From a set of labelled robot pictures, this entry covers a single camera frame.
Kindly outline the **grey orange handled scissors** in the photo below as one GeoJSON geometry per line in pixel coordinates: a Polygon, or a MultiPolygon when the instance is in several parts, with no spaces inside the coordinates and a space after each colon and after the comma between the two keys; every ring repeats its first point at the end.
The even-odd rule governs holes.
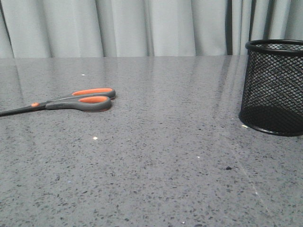
{"type": "Polygon", "coordinates": [[[111,100],[116,97],[113,88],[91,88],[79,90],[66,96],[52,99],[43,103],[32,103],[29,106],[1,112],[1,117],[35,112],[40,110],[75,109],[84,112],[99,112],[112,106],[111,100]]]}

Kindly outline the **black mesh pen bucket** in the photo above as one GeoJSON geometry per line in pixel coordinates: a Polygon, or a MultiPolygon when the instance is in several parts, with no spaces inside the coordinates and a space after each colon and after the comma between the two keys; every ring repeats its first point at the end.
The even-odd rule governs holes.
{"type": "Polygon", "coordinates": [[[239,119],[277,136],[303,134],[303,43],[255,40],[245,45],[248,61],[239,119]]]}

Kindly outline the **grey pleated curtain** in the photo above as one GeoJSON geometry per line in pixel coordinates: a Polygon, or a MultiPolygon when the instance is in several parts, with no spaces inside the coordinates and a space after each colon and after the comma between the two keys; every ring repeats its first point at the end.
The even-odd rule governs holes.
{"type": "Polygon", "coordinates": [[[244,54],[258,39],[303,37],[300,0],[3,0],[0,56],[244,54]]]}

